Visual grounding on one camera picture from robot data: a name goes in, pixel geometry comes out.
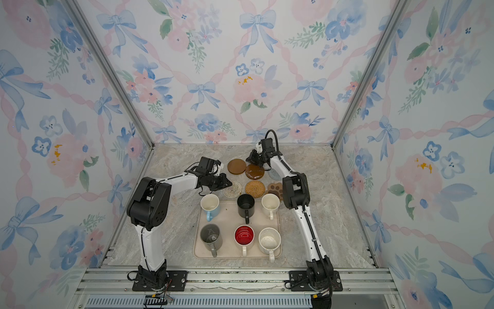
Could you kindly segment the glossy brown wooden coaster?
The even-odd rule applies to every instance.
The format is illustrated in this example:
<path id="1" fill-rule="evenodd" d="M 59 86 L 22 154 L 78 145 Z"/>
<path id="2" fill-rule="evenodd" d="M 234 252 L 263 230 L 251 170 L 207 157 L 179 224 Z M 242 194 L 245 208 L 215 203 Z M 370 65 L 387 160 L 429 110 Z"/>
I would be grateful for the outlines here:
<path id="1" fill-rule="evenodd" d="M 265 169 L 254 164 L 249 164 L 245 169 L 245 175 L 251 180 L 259 180 L 264 174 Z"/>

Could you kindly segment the white and blue mug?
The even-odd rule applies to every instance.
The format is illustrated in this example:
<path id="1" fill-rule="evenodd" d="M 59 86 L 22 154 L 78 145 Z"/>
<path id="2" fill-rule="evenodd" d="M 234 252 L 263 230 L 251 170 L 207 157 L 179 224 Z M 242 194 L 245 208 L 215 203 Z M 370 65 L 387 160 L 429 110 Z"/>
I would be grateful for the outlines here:
<path id="1" fill-rule="evenodd" d="M 219 197 L 215 194 L 207 194 L 201 199 L 200 206 L 208 222 L 211 222 L 221 212 L 219 203 Z"/>

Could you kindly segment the matte brown wooden coaster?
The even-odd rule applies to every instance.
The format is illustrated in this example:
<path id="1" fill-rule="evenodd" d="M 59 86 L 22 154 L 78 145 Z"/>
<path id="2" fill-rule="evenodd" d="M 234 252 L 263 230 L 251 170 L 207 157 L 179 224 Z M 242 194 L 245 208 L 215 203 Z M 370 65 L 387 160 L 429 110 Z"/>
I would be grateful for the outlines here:
<path id="1" fill-rule="evenodd" d="M 235 158 L 228 163 L 227 170 L 230 174 L 241 175 L 246 170 L 246 162 L 242 159 Z"/>

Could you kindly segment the woven rattan round coaster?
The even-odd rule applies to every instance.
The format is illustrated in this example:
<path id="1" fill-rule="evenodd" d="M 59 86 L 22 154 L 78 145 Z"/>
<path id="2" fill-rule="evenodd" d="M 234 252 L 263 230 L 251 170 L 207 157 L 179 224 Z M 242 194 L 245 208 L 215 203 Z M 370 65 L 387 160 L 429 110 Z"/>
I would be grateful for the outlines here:
<path id="1" fill-rule="evenodd" d="M 244 189 L 246 194 L 249 194 L 254 198 L 261 198 L 266 192 L 265 185 L 258 180 L 248 182 Z"/>

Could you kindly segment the cream mug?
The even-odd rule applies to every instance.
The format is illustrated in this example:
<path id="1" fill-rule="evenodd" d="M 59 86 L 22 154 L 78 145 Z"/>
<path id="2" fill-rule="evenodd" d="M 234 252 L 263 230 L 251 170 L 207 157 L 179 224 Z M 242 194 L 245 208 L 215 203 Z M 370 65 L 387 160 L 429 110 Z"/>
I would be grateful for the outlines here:
<path id="1" fill-rule="evenodd" d="M 261 205 L 264 215 L 273 221 L 280 206 L 279 197 L 272 193 L 265 194 L 262 197 Z"/>

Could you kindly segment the clear patterned glass coaster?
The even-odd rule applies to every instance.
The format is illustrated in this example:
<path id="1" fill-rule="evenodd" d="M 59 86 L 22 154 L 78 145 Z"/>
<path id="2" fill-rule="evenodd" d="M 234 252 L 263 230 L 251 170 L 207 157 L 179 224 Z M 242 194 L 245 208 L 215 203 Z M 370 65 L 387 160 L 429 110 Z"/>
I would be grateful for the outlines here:
<path id="1" fill-rule="evenodd" d="M 232 185 L 223 189 L 222 193 L 228 199 L 236 199 L 243 194 L 243 186 L 239 182 L 232 182 Z"/>

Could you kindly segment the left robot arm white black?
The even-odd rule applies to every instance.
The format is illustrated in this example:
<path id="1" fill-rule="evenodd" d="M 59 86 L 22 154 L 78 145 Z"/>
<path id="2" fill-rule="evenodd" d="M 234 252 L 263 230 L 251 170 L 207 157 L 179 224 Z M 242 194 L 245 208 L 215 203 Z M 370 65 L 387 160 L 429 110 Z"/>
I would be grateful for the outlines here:
<path id="1" fill-rule="evenodd" d="M 138 233 L 140 265 L 132 279 L 134 292 L 163 291 L 171 283 L 174 290 L 183 291 L 184 284 L 167 272 L 167 260 L 162 249 L 161 225 L 164 223 L 171 198 L 184 191 L 207 187 L 220 191 L 232 186 L 225 173 L 185 171 L 168 178 L 144 177 L 140 180 L 127 216 Z"/>

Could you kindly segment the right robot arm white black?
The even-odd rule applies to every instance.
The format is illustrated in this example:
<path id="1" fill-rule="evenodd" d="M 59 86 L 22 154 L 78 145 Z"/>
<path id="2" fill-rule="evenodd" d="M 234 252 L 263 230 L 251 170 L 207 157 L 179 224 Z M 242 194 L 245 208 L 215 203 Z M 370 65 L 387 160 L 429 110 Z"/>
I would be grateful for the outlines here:
<path id="1" fill-rule="evenodd" d="M 257 145 L 247 161 L 260 167 L 271 167 L 282 177 L 283 201 L 295 217 L 306 250 L 307 278 L 314 290 L 331 290 L 334 267 L 317 234 L 310 209 L 310 190 L 305 174 L 294 170 L 274 148 L 263 150 Z"/>

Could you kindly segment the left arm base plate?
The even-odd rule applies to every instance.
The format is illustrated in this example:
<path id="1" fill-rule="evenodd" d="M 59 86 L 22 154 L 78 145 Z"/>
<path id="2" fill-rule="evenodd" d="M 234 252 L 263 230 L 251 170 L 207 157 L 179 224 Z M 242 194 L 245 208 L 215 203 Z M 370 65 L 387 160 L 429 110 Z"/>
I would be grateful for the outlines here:
<path id="1" fill-rule="evenodd" d="M 166 270 L 149 272 L 139 270 L 134 280 L 133 292 L 184 292 L 188 272 L 185 270 Z"/>

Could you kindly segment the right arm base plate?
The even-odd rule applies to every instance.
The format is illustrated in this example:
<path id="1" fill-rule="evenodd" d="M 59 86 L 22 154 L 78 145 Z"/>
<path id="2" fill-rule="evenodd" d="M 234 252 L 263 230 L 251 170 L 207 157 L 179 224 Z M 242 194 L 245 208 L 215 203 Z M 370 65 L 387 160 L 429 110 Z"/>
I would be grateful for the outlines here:
<path id="1" fill-rule="evenodd" d="M 285 289 L 293 292 L 315 292 L 315 289 L 310 285 L 305 270 L 291 270 L 288 275 L 289 279 L 285 281 Z M 330 284 L 333 292 L 343 291 L 342 280 L 338 271 L 334 271 Z"/>

